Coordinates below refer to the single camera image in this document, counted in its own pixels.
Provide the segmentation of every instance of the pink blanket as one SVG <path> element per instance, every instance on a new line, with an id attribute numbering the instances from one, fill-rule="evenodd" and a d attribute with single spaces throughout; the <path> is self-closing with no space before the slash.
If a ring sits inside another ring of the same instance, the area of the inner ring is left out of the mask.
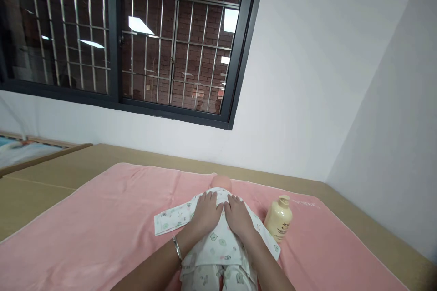
<path id="1" fill-rule="evenodd" d="M 2 290 L 110 290 L 172 234 L 153 216 L 208 189 L 215 174 L 117 164 L 0 243 Z M 317 198 L 233 180 L 264 220 L 271 201 L 291 198 L 293 220 L 279 264 L 297 291 L 406 290 Z M 168 290 L 179 290 L 178 274 Z"/>

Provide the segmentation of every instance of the bottle cap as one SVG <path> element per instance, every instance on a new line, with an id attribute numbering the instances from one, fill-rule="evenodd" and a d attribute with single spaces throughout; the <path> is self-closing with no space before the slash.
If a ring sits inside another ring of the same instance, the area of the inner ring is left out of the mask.
<path id="1" fill-rule="evenodd" d="M 286 195 L 279 196 L 279 204 L 281 207 L 288 207 L 290 197 Z"/>

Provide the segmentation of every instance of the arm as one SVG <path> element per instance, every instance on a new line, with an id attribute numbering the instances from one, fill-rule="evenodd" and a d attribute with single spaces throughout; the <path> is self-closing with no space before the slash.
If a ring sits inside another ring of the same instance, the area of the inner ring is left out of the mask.
<path id="1" fill-rule="evenodd" d="M 268 250 L 263 238 L 255 230 L 244 202 L 230 195 L 228 195 L 228 201 L 224 204 L 226 220 L 232 232 L 240 238 L 246 247 L 247 253 L 255 265 L 262 290 L 295 291 L 284 271 Z"/>
<path id="2" fill-rule="evenodd" d="M 205 192 L 199 197 L 194 217 L 177 235 L 182 259 L 220 220 L 223 204 L 216 206 L 217 193 Z M 173 239 L 156 250 L 137 268 L 125 276 L 112 291 L 155 291 L 164 290 L 180 268 Z"/>

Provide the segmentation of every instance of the white wall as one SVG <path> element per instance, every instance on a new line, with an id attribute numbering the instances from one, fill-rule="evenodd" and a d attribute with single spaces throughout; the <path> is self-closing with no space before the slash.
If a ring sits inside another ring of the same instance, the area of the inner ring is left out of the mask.
<path id="1" fill-rule="evenodd" d="M 437 263 L 437 0 L 410 0 L 327 182 Z"/>
<path id="2" fill-rule="evenodd" d="M 30 134 L 325 181 L 407 2 L 261 0 L 233 131 L 0 95 Z"/>

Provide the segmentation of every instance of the baby clothes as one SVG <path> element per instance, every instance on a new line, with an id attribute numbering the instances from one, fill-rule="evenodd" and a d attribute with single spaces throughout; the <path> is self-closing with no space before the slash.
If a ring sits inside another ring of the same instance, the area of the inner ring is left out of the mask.
<path id="1" fill-rule="evenodd" d="M 227 201 L 228 194 L 231 194 L 221 188 L 213 188 L 208 191 L 217 192 L 217 205 Z M 194 216 L 197 201 L 201 195 L 196 195 L 191 201 L 156 215 L 155 235 L 171 232 L 189 223 Z M 278 260 L 280 254 L 278 244 L 247 204 L 246 208 L 255 229 L 263 238 L 273 257 Z M 224 210 L 215 229 L 198 242 L 184 258 L 181 281 L 184 275 L 194 272 L 196 267 L 201 265 L 240 266 L 244 276 L 257 285 L 255 269 L 248 259 L 244 244 L 230 230 Z"/>
<path id="2" fill-rule="evenodd" d="M 202 265 L 181 278 L 181 291 L 219 291 L 222 275 L 222 291 L 257 290 L 257 285 L 247 278 L 246 273 L 238 265 Z"/>

